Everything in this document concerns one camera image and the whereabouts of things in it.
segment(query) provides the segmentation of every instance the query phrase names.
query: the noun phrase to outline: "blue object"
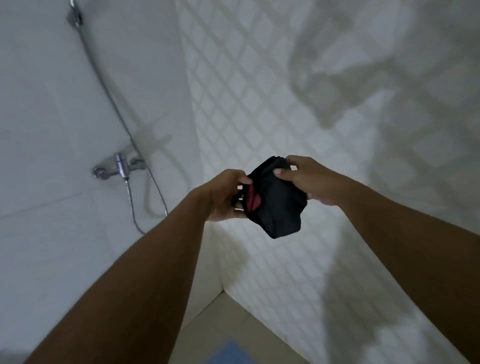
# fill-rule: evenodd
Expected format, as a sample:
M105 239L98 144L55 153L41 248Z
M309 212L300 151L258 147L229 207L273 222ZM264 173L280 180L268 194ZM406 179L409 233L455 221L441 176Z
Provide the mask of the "blue object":
M256 362L236 342L231 341L217 351L205 364L256 364Z

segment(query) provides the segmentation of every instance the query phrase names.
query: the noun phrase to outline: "black bag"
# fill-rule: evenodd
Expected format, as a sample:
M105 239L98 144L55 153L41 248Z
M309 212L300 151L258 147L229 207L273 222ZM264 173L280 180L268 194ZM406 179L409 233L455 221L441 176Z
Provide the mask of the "black bag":
M231 201L234 207L241 198L245 215L272 239L298 232L300 214L307 205L305 192L276 177L276 168L289 169L290 163L282 157L270 157L248 175L253 183L243 184L242 191Z

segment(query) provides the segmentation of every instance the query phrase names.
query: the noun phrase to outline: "white wall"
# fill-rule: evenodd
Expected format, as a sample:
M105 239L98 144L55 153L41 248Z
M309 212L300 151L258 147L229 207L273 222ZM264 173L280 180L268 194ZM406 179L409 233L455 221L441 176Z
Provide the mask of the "white wall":
M83 1L109 86L171 210L203 180L177 17L168 1ZM118 178L91 168L131 153L67 24L67 0L8 1L0 13L0 350L33 349L139 234ZM163 207L131 177L139 224ZM185 321L221 292L209 240Z
M177 0L207 175L299 154L480 232L474 0ZM226 291L314 363L464 359L343 213L216 228Z

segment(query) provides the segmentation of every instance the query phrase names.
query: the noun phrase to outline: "hand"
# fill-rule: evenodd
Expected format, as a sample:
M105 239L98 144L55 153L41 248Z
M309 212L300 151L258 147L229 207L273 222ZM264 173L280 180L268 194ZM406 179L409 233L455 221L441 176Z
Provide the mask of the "hand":
M342 191L353 180L340 173L322 166L310 157L288 156L287 161L298 170L276 169L274 174L285 181L292 181L295 186L325 205L337 205Z
M225 170L199 188L211 199L212 212L209 221L223 221L229 218L245 218L243 211L235 210L230 202L241 184L251 184L252 180L242 170Z

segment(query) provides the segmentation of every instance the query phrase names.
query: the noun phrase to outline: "person's left hand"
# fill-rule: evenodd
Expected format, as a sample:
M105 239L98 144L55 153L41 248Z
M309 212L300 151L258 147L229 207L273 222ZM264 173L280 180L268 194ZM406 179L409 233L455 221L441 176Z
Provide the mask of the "person's left hand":
M251 184L252 180L242 170L225 170L200 187L209 194L212 201L209 221L246 217L243 211L235 210L230 204L232 197L239 192L238 186L241 183Z

